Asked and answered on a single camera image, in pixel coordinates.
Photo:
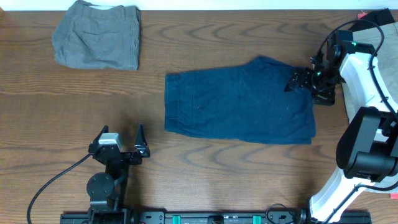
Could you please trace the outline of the black garment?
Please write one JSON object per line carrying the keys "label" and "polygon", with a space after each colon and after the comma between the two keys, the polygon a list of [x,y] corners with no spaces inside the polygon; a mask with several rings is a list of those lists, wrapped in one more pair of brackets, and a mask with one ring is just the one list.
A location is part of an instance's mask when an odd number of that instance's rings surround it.
{"label": "black garment", "polygon": [[[396,22],[396,20],[393,18],[391,11],[386,8],[382,10],[377,10],[377,11],[371,11],[367,13],[360,13],[358,14],[358,19],[359,20],[367,20],[371,21],[378,26],[384,26],[388,24],[393,24]],[[366,30],[366,29],[371,29],[374,28],[373,25],[367,22],[355,22],[349,30],[352,32],[357,32],[361,30]]]}

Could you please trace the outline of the folded grey shorts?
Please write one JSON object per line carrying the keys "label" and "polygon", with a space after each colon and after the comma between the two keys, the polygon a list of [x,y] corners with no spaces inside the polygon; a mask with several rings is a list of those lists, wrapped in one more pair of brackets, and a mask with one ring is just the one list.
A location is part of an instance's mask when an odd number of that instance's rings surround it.
{"label": "folded grey shorts", "polygon": [[77,69],[138,70],[141,12],[75,1],[52,35],[57,64]]}

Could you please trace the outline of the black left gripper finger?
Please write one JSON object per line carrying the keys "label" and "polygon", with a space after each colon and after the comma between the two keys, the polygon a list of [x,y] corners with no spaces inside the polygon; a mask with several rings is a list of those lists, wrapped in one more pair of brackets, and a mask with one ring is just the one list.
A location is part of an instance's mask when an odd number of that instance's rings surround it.
{"label": "black left gripper finger", "polygon": [[100,131],[100,133],[97,135],[97,137],[95,137],[94,138],[94,140],[92,141],[92,143],[93,144],[98,144],[99,143],[99,140],[100,140],[100,138],[101,138],[101,136],[104,134],[104,133],[108,133],[109,131],[108,131],[108,125],[104,125],[104,127],[102,128],[102,130]]}
{"label": "black left gripper finger", "polygon": [[141,155],[141,157],[150,156],[150,149],[144,135],[144,127],[141,123],[139,123],[137,127],[136,140],[134,146],[137,149],[138,153]]}

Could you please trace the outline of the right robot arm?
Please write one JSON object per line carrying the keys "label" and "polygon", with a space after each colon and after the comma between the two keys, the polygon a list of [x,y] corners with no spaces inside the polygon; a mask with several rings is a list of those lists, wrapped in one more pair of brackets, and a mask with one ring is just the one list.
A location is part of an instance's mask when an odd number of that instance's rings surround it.
{"label": "right robot arm", "polygon": [[165,129],[196,138],[262,144],[310,144],[315,104],[335,102],[346,83],[357,112],[336,149],[337,167],[298,213],[268,209],[267,223],[368,223],[345,208],[364,190],[397,174],[397,105],[377,67],[377,47],[334,30],[312,68],[259,56],[235,67],[171,73],[165,78]]}

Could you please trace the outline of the beige khaki shorts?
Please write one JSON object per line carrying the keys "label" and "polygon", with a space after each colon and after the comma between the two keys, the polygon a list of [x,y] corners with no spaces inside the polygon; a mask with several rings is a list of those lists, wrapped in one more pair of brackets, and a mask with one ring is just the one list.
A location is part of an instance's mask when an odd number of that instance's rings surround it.
{"label": "beige khaki shorts", "polygon": [[[374,58],[374,73],[377,82],[387,97],[388,103],[397,109],[397,23],[381,26],[384,41]],[[353,120],[362,106],[373,106],[380,111],[388,108],[381,101],[376,86],[368,70],[370,57],[364,54],[347,56],[343,62],[343,87],[348,119]]]}

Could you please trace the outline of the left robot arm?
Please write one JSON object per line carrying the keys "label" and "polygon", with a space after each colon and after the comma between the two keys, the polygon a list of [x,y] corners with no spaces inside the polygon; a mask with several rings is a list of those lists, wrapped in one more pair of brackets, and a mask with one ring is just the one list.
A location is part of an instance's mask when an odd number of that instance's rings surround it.
{"label": "left robot arm", "polygon": [[105,125],[89,145],[88,152],[94,160],[105,166],[104,172],[93,175],[86,191],[90,196],[88,224],[137,224],[138,213],[124,206],[129,168],[142,164],[147,157],[147,145],[135,152],[122,152],[118,133],[110,133]]}

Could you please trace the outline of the navy blue shorts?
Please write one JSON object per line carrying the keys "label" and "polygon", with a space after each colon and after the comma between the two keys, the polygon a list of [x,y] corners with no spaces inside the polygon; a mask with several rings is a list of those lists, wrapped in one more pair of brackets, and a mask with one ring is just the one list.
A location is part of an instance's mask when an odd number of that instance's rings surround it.
{"label": "navy blue shorts", "polygon": [[312,97],[285,91],[294,67],[259,56],[243,65],[165,76],[165,130],[261,144],[311,144]]}

